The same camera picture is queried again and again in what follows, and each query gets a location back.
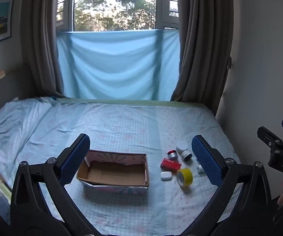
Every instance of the tape roll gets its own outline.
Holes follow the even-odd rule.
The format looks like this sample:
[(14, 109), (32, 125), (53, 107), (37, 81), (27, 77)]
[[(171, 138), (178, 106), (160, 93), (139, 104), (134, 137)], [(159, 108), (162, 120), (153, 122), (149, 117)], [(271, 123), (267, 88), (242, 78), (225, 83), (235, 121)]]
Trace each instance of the tape roll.
[(176, 178), (182, 188), (191, 185), (193, 182), (193, 174), (189, 168), (179, 169)]

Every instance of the brown curtain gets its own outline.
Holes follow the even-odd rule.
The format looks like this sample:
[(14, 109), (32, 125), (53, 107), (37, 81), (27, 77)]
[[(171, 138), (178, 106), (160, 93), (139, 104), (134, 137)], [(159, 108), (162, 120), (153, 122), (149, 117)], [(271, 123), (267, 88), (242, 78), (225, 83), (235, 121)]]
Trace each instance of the brown curtain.
[(180, 76), (171, 101), (199, 102), (216, 114), (233, 37), (233, 0), (178, 0)]
[(22, 0), (20, 37), (24, 63), (30, 65), (40, 94), (63, 97), (56, 10), (57, 0)]

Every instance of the bedsheet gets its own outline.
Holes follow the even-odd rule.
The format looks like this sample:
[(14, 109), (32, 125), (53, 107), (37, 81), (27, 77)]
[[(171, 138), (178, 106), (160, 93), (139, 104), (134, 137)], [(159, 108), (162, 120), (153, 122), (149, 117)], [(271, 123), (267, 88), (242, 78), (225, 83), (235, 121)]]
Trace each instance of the bedsheet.
[[(213, 114), (200, 104), (177, 102), (124, 104), (35, 98), (12, 101), (0, 110), (0, 174), (12, 187), (19, 162), (45, 162), (57, 157), (81, 133), (91, 148), (102, 151), (146, 153), (150, 186), (144, 195), (103, 193), (84, 187), (74, 178), (65, 188), (86, 218), (102, 233), (113, 235), (180, 234), (198, 216), (216, 190), (197, 162), (182, 162), (194, 182), (186, 191), (176, 177), (163, 182), (160, 163), (177, 141), (191, 142), (201, 134), (226, 157), (239, 159)], [(54, 217), (61, 219), (44, 184), (45, 199)], [(221, 219), (236, 202), (240, 185)]]

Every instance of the red box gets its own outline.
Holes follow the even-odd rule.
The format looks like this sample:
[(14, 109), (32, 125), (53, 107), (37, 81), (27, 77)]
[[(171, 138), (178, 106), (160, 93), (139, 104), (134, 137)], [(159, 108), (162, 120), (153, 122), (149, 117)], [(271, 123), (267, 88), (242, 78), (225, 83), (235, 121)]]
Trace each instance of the red box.
[(169, 171), (177, 172), (181, 168), (181, 164), (176, 161), (164, 158), (161, 162), (160, 167)]

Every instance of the cardboard box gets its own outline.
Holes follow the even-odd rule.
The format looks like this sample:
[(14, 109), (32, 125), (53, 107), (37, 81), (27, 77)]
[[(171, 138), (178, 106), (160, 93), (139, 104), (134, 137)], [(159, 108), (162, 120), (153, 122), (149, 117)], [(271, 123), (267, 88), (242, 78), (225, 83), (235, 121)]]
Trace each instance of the cardboard box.
[(143, 194), (149, 187), (147, 156), (89, 150), (76, 178), (106, 192)]

